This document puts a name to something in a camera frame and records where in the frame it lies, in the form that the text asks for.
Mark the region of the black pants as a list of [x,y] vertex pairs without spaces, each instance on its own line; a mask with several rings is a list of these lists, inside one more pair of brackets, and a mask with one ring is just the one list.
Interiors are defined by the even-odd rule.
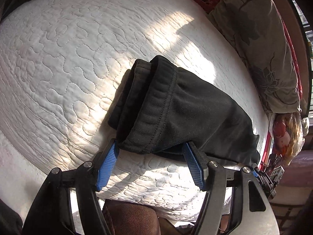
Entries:
[[233,98],[163,56],[136,60],[108,119],[118,146],[182,161],[191,142],[224,163],[257,163],[259,137]]

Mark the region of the stuffed toy in plastic bag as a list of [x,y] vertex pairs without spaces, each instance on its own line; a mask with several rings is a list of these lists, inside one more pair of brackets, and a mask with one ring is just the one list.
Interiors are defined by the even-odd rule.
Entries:
[[274,153],[281,156],[284,165],[290,165],[301,152],[309,125],[309,118],[302,118],[300,112],[270,115],[269,133],[274,139]]

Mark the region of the white quilted bed cover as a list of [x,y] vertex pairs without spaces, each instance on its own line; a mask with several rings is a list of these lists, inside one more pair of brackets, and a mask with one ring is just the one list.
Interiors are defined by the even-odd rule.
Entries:
[[126,70],[157,55],[231,96],[264,152],[251,77],[193,0],[32,0],[1,22],[1,199],[24,219],[52,168],[91,160]]

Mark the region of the beige floral pillow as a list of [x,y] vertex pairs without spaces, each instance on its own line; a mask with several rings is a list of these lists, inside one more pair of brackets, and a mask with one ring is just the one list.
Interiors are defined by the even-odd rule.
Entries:
[[221,0],[208,18],[249,70],[265,112],[300,111],[292,52],[273,0]]

